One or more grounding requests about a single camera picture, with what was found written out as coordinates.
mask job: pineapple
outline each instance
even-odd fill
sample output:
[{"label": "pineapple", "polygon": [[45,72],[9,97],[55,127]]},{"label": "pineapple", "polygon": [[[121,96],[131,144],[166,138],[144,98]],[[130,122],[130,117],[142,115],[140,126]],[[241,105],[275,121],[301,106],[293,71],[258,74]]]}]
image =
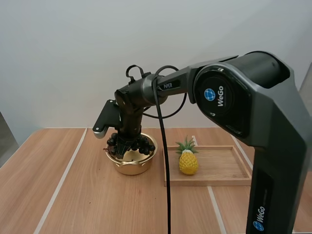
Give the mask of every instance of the pineapple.
[{"label": "pineapple", "polygon": [[194,149],[193,140],[187,141],[185,138],[184,144],[176,142],[179,145],[178,154],[181,154],[179,160],[180,171],[187,175],[194,175],[198,170],[198,161],[194,153],[197,151]]}]

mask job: bunch of grapes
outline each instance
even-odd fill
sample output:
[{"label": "bunch of grapes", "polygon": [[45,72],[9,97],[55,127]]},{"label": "bunch of grapes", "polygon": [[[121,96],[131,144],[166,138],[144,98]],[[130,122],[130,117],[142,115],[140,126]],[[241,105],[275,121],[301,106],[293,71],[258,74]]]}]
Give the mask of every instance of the bunch of grapes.
[{"label": "bunch of grapes", "polygon": [[[113,133],[112,136],[107,140],[107,144],[110,147],[110,153],[112,155],[116,154],[116,144],[117,144],[118,134]],[[155,150],[155,146],[150,144],[147,137],[139,136],[137,140],[131,145],[129,150],[136,151],[138,150],[140,154],[149,155],[150,152]]]}]

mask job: pot handle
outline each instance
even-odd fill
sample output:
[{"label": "pot handle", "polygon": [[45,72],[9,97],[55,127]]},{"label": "pot handle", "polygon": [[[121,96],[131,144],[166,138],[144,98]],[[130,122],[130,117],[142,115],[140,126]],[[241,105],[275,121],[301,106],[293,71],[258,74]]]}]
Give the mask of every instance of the pot handle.
[{"label": "pot handle", "polygon": [[118,167],[124,167],[124,166],[127,166],[127,165],[136,165],[136,166],[139,166],[140,163],[138,161],[133,161],[133,162],[121,162],[120,164],[117,164],[116,165]]}]

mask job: wooden tray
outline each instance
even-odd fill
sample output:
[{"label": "wooden tray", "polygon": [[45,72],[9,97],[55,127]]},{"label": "wooden tray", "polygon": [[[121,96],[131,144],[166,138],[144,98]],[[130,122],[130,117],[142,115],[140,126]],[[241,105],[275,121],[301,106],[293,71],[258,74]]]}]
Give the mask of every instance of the wooden tray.
[{"label": "wooden tray", "polygon": [[251,184],[249,171],[236,148],[229,146],[195,146],[199,163],[195,175],[183,174],[179,169],[176,146],[168,146],[171,186],[248,186]]}]

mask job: blue globe logo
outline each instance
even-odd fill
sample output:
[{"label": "blue globe logo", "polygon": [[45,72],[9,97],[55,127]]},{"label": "blue globe logo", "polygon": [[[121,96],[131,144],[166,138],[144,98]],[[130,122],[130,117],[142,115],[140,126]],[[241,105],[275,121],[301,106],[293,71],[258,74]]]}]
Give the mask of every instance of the blue globe logo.
[{"label": "blue globe logo", "polygon": [[264,230],[262,224],[259,223],[258,221],[254,221],[254,222],[253,222],[253,226],[254,226],[258,231],[263,231],[263,230]]},{"label": "blue globe logo", "polygon": [[215,92],[212,89],[206,89],[204,95],[208,101],[213,101],[215,99]]}]

